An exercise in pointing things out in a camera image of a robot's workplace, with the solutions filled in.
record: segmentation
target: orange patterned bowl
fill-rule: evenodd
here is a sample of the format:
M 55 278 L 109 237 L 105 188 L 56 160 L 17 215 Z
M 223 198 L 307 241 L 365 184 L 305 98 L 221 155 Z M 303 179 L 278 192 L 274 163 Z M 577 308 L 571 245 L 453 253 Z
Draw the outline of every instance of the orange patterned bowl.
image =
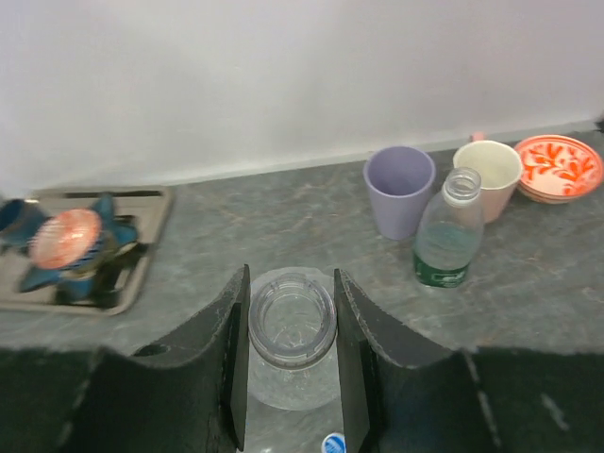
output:
M 99 252 L 101 218 L 93 210 L 66 210 L 44 223 L 29 257 L 40 269 L 79 267 Z
M 515 146 L 524 165 L 521 192 L 535 201 L 559 204 L 594 191 L 604 164 L 585 143 L 561 135 L 540 135 Z

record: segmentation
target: metal tray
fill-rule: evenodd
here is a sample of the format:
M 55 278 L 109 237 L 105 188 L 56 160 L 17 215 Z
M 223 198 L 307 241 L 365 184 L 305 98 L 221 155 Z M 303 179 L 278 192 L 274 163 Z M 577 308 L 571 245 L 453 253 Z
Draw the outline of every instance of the metal tray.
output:
M 97 307 L 91 300 L 59 304 L 54 286 L 31 293 L 19 293 L 16 291 L 17 283 L 29 268 L 30 261 L 5 250 L 0 254 L 0 309 L 111 316 L 121 313 L 134 303 L 170 213 L 174 198 L 170 189 L 161 186 L 70 188 L 62 191 L 39 191 L 33 193 L 28 200 L 39 202 L 49 214 L 58 214 L 73 208 L 87 208 L 100 193 L 106 192 L 114 196 L 116 216 L 129 218 L 139 230 L 139 243 L 144 250 L 131 267 L 118 271 L 112 288 L 113 303 L 105 308 Z

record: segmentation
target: blue cup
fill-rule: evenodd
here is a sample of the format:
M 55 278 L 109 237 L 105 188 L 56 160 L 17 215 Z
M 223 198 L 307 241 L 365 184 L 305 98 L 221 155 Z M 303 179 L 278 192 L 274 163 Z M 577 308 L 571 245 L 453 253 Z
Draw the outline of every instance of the blue cup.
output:
M 27 293 L 48 285 L 59 285 L 74 300 L 85 299 L 94 287 L 98 267 L 125 253 L 139 240 L 139 233 L 134 226 L 115 220 L 115 202 L 111 194 L 102 193 L 89 210 L 98 214 L 102 228 L 84 256 L 62 267 L 42 269 L 36 265 L 31 266 L 19 283 L 19 292 Z
M 47 219 L 48 215 L 37 203 L 9 200 L 0 207 L 0 242 L 25 252 L 29 241 Z

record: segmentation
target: blue label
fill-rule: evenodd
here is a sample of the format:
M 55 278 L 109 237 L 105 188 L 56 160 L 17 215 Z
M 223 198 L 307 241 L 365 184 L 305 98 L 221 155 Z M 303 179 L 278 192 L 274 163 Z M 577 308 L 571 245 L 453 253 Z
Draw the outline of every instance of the blue label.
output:
M 329 434 L 323 441 L 323 453 L 346 453 L 346 444 L 342 434 Z

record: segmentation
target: stacked bowl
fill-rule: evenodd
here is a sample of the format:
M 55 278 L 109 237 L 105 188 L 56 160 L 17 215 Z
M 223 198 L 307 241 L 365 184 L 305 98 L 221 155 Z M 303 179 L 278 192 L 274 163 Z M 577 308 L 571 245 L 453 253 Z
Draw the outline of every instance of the stacked bowl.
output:
M 518 190 L 534 201 L 568 203 L 594 191 L 604 179 L 602 158 L 578 140 L 540 135 L 514 149 L 524 166 Z

